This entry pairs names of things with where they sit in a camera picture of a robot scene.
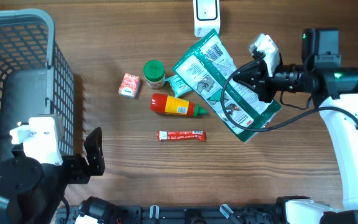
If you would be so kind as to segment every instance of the wooden tabletop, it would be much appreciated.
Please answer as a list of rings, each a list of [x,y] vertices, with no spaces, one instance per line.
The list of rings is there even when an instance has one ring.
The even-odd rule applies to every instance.
[[[243,205],[279,196],[307,195],[341,207],[342,187],[331,138],[318,114],[243,143],[196,93],[183,98],[207,108],[202,118],[162,116],[150,110],[153,93],[173,95],[167,83],[152,90],[142,69],[161,61],[167,76],[198,39],[192,2],[0,6],[38,7],[56,25],[56,41],[75,73],[75,147],[100,126],[106,171],[66,197],[89,196],[124,205]],[[251,60],[248,45],[264,32],[284,63],[301,63],[302,30],[337,27],[343,66],[358,67],[358,1],[222,1],[221,38],[237,66]],[[118,95],[123,75],[141,76],[138,99]],[[303,106],[306,94],[286,94]],[[283,107],[271,125],[301,111]],[[198,130],[207,141],[158,142],[156,131]]]

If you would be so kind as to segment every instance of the teal bag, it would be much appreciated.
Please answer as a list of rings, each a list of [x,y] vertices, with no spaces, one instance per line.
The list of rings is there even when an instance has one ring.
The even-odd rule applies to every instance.
[[[201,96],[224,121],[226,126],[243,142],[255,132],[235,127],[225,116],[226,110],[231,118],[242,126],[259,129],[281,109],[275,100],[264,103],[247,87],[231,80],[224,95],[225,108],[221,106],[222,86],[227,77],[236,70],[223,43],[213,29],[185,53],[172,70]]]

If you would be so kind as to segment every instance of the green bottle cap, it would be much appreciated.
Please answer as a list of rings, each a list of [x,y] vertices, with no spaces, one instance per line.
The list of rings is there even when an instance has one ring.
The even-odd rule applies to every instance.
[[[144,65],[143,72],[146,79],[150,82],[158,82],[165,75],[164,65],[158,60],[151,60],[147,62]]]
[[[194,108],[194,117],[197,117],[197,115],[207,114],[208,112],[204,108],[200,108],[200,106],[196,105]]]

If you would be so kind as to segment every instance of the jar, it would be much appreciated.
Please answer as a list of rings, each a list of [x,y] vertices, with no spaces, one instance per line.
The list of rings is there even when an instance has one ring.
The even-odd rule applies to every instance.
[[[146,84],[153,89],[161,88],[165,83],[164,66],[158,60],[151,60],[144,65]]]

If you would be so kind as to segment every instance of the gray plastic basket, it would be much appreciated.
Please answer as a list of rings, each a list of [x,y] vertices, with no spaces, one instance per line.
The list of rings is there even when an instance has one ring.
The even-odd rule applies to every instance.
[[[61,114],[62,154],[73,154],[74,79],[55,42],[52,18],[40,9],[0,11],[0,136],[38,114]],[[0,140],[0,161],[13,145]]]

